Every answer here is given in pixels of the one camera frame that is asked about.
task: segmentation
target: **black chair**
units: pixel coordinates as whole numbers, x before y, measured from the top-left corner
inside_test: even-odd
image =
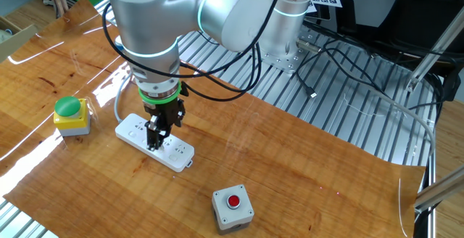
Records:
[[[343,8],[336,9],[337,32],[356,38],[364,44],[396,59],[401,52],[412,52],[423,58],[425,51],[433,48],[448,25],[463,8],[463,0],[396,0],[385,20],[378,28],[356,24],[353,0],[341,0]],[[446,53],[464,57],[464,32],[449,45]],[[440,57],[430,70],[447,79],[447,87],[457,91],[460,85],[459,71],[464,62],[450,62]],[[446,100],[454,99],[449,92]]]

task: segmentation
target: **cable connector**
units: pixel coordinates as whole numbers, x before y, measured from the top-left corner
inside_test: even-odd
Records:
[[[307,51],[312,52],[314,54],[317,54],[322,50],[320,46],[316,46],[316,45],[311,44],[310,42],[308,42],[308,41],[306,41],[304,39],[300,39],[300,38],[297,38],[297,46],[300,49],[307,50]]]
[[[306,91],[306,95],[312,99],[317,96],[316,91],[314,91],[314,89],[312,89],[310,86],[305,86],[304,90]]]

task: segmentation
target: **metal bracket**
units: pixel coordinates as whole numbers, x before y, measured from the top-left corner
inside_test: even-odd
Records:
[[[443,32],[442,36],[435,43],[432,52],[443,53],[448,46],[455,40],[461,30],[464,28],[464,7],[459,11],[454,20],[449,24],[448,28]],[[413,71],[406,85],[406,90],[413,92],[418,83],[434,66],[435,62],[440,58],[438,54],[429,53],[423,58],[422,62]]]
[[[299,34],[300,39],[307,40],[312,38],[310,32],[307,30],[301,30]],[[286,56],[273,56],[267,52],[261,50],[261,59],[264,63],[272,65],[285,73],[293,74],[297,71],[298,67],[303,63],[306,55],[309,53],[306,49],[298,49],[295,54],[289,54]]]
[[[417,212],[423,212],[462,189],[464,189],[464,165],[422,190],[415,201],[415,209]]]

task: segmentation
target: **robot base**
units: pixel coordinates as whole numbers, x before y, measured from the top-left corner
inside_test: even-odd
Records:
[[[299,38],[305,41],[312,40],[312,36],[306,30],[300,31]],[[303,63],[303,60],[305,59],[308,52],[309,51],[307,51],[306,49],[300,48],[297,50],[295,54],[277,57],[261,50],[261,58],[264,63],[272,65],[273,67],[278,68],[279,70],[282,70],[285,73],[293,74]]]

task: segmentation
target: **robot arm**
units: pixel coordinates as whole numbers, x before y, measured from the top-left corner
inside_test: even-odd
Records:
[[[194,30],[202,30],[228,50],[242,52],[256,38],[273,0],[110,2],[125,55],[144,67],[179,74],[177,37]],[[295,5],[300,9],[293,10],[307,8],[307,3],[304,2]],[[288,25],[285,22],[279,23],[278,18],[276,21],[275,25],[283,25],[280,28],[285,29],[285,25]],[[181,86],[178,78],[159,75],[131,63],[130,68],[136,78],[145,110],[151,115],[150,121],[146,124],[148,148],[157,149],[163,139],[169,136],[173,124],[181,126],[185,115],[183,101],[178,98]]]

